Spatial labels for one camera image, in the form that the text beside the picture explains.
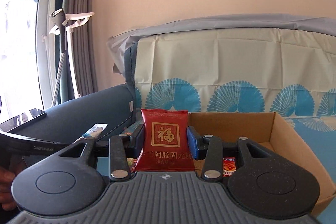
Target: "cardboard box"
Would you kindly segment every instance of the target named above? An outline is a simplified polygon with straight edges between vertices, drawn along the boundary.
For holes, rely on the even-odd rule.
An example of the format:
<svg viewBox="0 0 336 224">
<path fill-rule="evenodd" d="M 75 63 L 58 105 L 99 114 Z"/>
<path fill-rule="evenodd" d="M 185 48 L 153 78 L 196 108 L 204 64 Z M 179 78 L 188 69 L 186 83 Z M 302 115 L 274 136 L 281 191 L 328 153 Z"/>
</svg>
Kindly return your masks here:
<svg viewBox="0 0 336 224">
<path fill-rule="evenodd" d="M 227 142 L 235 142 L 241 136 L 248 137 L 311 172 L 320 184 L 320 197 L 312 212 L 314 216 L 319 215 L 336 196 L 335 184 L 323 165 L 278 113 L 191 113 L 189 125 L 194 126 L 200 135 L 212 134 Z M 203 163 L 203 160 L 195 161 L 196 171 L 202 170 Z"/>
</svg>

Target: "gray gripper base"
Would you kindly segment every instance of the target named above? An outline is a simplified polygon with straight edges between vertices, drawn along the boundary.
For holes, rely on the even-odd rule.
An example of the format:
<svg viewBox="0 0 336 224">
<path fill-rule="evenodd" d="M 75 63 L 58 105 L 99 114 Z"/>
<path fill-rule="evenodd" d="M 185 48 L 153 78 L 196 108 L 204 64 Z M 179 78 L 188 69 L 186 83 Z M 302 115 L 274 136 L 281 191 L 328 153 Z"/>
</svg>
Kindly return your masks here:
<svg viewBox="0 0 336 224">
<path fill-rule="evenodd" d="M 306 215 L 269 220 L 238 208 L 218 183 L 194 172 L 138 172 L 109 185 L 102 197 L 76 214 L 43 218 L 21 212 L 10 224 L 316 224 Z"/>
</svg>

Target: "metal pin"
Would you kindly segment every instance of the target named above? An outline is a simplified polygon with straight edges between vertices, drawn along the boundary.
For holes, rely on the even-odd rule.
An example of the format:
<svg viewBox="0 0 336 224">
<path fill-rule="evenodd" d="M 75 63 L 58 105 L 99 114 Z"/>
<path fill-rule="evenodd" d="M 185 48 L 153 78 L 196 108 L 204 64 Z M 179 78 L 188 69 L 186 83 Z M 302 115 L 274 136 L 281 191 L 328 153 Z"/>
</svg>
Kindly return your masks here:
<svg viewBox="0 0 336 224">
<path fill-rule="evenodd" d="M 204 176 L 208 179 L 216 179 L 219 178 L 221 173 L 217 170 L 208 170 L 204 172 Z"/>
<path fill-rule="evenodd" d="M 114 170 L 111 174 L 112 177 L 116 179 L 123 179 L 128 176 L 128 172 L 126 170 Z"/>
</svg>

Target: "red and yellow snack packet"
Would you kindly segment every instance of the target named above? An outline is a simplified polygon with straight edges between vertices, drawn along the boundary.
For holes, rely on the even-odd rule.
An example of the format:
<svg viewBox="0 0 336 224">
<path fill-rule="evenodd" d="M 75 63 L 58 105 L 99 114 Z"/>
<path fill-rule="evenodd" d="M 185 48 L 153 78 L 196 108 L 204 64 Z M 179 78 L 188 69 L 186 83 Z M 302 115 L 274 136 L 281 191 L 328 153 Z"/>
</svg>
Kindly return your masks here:
<svg viewBox="0 0 336 224">
<path fill-rule="evenodd" d="M 188 111 L 142 109 L 145 140 L 136 171 L 194 171 L 187 140 Z"/>
<path fill-rule="evenodd" d="M 236 171 L 235 158 L 224 158 L 223 159 L 223 176 L 229 177 Z"/>
</svg>

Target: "gray curtain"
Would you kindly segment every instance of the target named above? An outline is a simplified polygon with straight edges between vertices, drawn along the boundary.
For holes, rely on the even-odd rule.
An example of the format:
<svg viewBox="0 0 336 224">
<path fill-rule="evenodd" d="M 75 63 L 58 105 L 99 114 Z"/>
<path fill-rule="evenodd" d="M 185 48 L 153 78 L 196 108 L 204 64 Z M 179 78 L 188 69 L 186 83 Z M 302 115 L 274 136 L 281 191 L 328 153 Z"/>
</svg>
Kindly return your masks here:
<svg viewBox="0 0 336 224">
<path fill-rule="evenodd" d="M 71 14 L 94 12 L 91 10 L 91 0 L 63 0 L 63 8 L 66 13 Z M 93 58 L 92 18 L 90 18 L 85 25 L 75 28 L 72 37 L 78 92 L 82 96 L 85 96 L 98 91 L 95 61 Z M 71 79 L 68 71 L 68 73 L 65 73 L 63 76 L 63 85 L 61 86 L 61 89 L 67 89 L 67 91 L 70 92 L 70 82 Z"/>
</svg>

